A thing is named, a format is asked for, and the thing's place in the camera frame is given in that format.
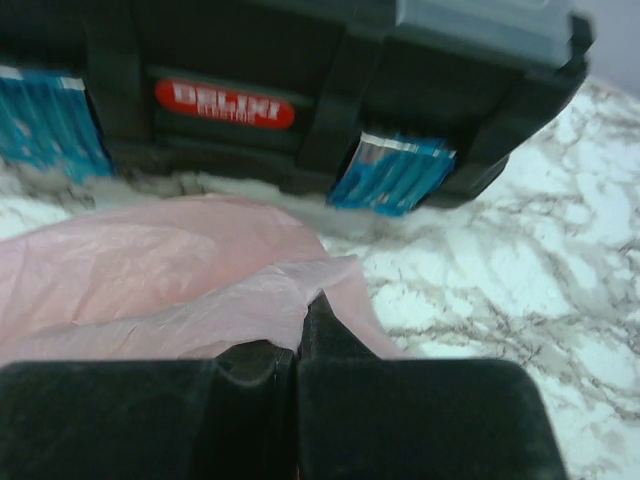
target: pink plastic bag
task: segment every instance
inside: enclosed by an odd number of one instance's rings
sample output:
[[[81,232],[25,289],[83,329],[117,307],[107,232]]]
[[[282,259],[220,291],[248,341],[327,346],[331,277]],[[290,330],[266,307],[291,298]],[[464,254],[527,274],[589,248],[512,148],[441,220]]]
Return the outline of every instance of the pink plastic bag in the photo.
[[[402,356],[355,257],[331,258],[289,214],[207,195],[78,217],[0,243],[0,365],[213,357],[266,339],[295,349],[324,290],[383,357]]]

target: drill bit package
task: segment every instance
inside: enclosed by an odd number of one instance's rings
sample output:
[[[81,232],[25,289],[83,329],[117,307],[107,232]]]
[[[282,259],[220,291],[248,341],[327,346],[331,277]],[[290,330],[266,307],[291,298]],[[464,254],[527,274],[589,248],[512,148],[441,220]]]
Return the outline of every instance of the drill bit package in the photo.
[[[112,174],[83,81],[59,72],[0,66],[0,157],[77,183]]]
[[[455,151],[444,140],[363,133],[329,202],[338,208],[402,216],[435,191],[454,166]]]

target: black toolbox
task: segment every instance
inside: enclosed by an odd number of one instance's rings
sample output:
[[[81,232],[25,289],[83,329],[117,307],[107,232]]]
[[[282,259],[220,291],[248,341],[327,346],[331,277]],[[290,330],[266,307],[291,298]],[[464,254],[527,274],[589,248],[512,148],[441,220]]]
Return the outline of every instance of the black toolbox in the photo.
[[[18,363],[0,412],[7,480],[568,480],[521,367],[381,360],[324,296],[297,352]]]
[[[116,167],[327,193],[360,133],[446,138],[482,192],[587,74],[570,0],[0,0],[0,56],[81,76]]]

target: blue blister pack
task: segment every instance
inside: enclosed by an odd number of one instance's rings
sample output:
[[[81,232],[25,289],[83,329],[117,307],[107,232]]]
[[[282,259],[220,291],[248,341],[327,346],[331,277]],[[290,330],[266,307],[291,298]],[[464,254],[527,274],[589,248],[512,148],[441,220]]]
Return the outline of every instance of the blue blister pack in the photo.
[[[0,67],[0,156],[80,184],[113,175],[82,80],[60,72]]]
[[[453,171],[455,158],[455,151],[441,139],[363,133],[349,168],[329,194],[329,203],[402,216],[442,184]]]

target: white wall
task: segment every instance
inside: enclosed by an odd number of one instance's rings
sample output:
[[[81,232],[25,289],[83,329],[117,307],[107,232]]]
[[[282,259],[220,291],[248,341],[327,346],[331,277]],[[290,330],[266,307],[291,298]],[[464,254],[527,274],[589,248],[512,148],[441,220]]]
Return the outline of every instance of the white wall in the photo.
[[[591,73],[640,97],[640,0],[574,0],[593,18]]]

